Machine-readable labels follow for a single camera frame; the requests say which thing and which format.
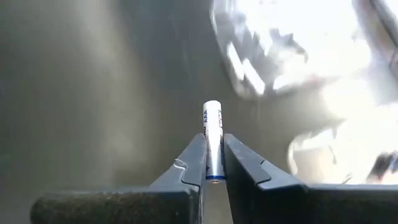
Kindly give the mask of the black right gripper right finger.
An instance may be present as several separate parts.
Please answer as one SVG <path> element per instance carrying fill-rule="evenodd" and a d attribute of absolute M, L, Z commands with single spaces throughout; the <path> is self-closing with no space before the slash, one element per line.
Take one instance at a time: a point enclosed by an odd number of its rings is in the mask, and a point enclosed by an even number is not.
<path fill-rule="evenodd" d="M 234 224 L 398 224 L 397 185 L 306 184 L 224 135 Z"/>

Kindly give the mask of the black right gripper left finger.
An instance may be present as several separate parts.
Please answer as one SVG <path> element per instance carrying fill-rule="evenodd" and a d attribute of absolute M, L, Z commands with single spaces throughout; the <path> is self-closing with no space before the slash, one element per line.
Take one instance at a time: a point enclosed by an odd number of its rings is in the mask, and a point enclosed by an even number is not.
<path fill-rule="evenodd" d="M 202 224 L 206 141 L 197 134 L 153 183 L 144 187 L 63 191 L 39 197 L 31 224 Z"/>

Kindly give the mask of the white AAA battery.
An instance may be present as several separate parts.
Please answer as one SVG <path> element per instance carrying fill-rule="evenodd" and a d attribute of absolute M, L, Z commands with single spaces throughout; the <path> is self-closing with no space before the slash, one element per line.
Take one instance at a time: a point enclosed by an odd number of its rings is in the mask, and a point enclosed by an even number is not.
<path fill-rule="evenodd" d="M 223 120 L 219 101 L 211 100 L 203 105 L 203 135 L 207 150 L 206 180 L 213 184 L 224 181 Z"/>

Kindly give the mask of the clear plastic bin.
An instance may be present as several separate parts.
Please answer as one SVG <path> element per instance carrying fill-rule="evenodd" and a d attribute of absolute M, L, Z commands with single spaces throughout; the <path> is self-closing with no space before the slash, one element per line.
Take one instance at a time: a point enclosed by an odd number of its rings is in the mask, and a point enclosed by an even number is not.
<path fill-rule="evenodd" d="M 398 0 L 211 0 L 210 20 L 244 99 L 398 66 Z"/>
<path fill-rule="evenodd" d="M 287 162 L 306 183 L 398 185 L 398 102 L 297 135 Z"/>

